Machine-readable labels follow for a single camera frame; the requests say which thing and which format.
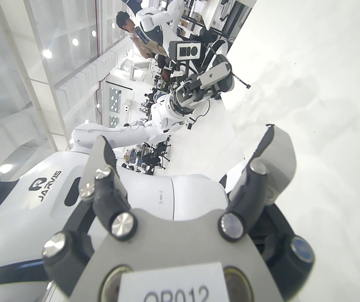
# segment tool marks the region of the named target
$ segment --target white floor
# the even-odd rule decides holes
[[[258,0],[222,95],[248,158],[275,123],[298,168],[277,204],[316,253],[302,302],[360,301],[360,0]]]
[[[232,167],[243,160],[236,134],[221,100],[211,100],[206,116],[201,116],[191,130],[187,127],[175,132],[170,139],[166,170],[158,169],[156,175],[204,174],[219,181]],[[204,114],[208,103],[193,114]]]

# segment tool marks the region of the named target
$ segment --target jarvis logo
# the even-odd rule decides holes
[[[46,182],[47,179],[45,177],[39,177],[36,180],[33,181],[33,183],[30,185],[29,190],[30,191],[37,191],[40,190],[42,187],[41,185]]]
[[[54,184],[55,180],[59,177],[61,174],[61,171],[56,171],[52,177],[47,179],[46,177],[38,177],[36,180],[32,182],[32,184],[29,187],[30,191],[39,191],[38,198],[40,199],[40,202],[43,201],[44,197],[49,192],[50,188]]]

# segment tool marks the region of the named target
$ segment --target ceiling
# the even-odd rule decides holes
[[[0,0],[0,167],[13,167],[4,179],[68,149],[76,125],[101,122],[99,82],[132,47],[114,24],[120,10],[120,0]]]

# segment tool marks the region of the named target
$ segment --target man's hair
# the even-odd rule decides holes
[[[130,19],[129,14],[125,13],[124,11],[119,11],[115,17],[115,23],[121,30],[127,31],[126,29],[123,29],[123,26],[126,24],[128,19]]]

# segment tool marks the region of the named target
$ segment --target silver bolt head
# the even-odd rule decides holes
[[[314,262],[314,251],[305,239],[300,236],[295,236],[290,243],[290,247],[295,255],[303,262],[309,264]]]
[[[254,158],[251,161],[250,169],[260,175],[265,175],[267,173],[267,168],[258,158]]]
[[[119,214],[111,224],[111,233],[117,238],[124,238],[131,233],[134,227],[134,217],[131,213]]]
[[[104,167],[103,169],[98,168],[95,171],[95,179],[96,180],[102,180],[105,177],[108,177],[110,175],[110,173],[111,173],[111,169],[108,166]]]
[[[65,234],[62,232],[54,234],[43,247],[42,255],[50,258],[58,254],[65,247]]]
[[[95,185],[86,183],[86,186],[82,188],[79,192],[79,196],[82,200],[92,199],[95,194]]]
[[[233,213],[225,213],[221,217],[221,228],[227,237],[234,240],[242,237],[244,232],[241,221]]]

